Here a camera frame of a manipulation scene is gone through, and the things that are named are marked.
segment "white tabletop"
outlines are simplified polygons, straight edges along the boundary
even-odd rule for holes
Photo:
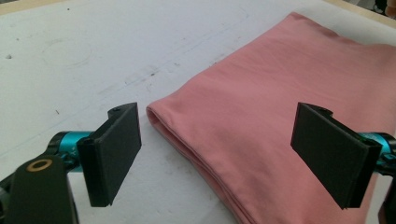
[[[91,208],[83,175],[69,175],[80,223],[236,223],[145,108],[291,11],[396,46],[393,28],[319,0],[70,0],[0,16],[0,178],[57,132],[94,131],[108,109],[138,102],[143,146],[113,206]]]

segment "fabric fold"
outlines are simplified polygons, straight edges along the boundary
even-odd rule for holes
[[[179,90],[150,104],[151,124],[240,223],[364,223],[341,210],[290,146],[298,102],[356,132],[395,133],[396,48],[365,46],[291,13]]]

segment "pink cloth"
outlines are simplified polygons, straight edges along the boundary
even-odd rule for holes
[[[364,223],[375,178],[361,208],[341,210],[290,146],[298,102],[356,132],[394,134],[396,48],[291,13],[147,112],[240,223]]]

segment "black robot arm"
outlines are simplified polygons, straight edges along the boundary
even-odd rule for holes
[[[108,111],[95,132],[61,132],[0,182],[0,224],[71,224],[78,213],[67,173],[84,174],[91,206],[113,203],[141,148],[137,103]]]
[[[396,223],[396,140],[391,135],[355,133],[332,111],[299,103],[291,146],[342,209],[361,206],[373,172],[392,176],[379,220]]]

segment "black rubber pad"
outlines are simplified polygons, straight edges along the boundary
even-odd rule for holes
[[[109,119],[78,141],[78,153],[91,206],[113,203],[142,143],[137,103],[108,111]]]
[[[299,103],[291,146],[341,208],[360,207],[381,151],[332,118],[332,111]]]

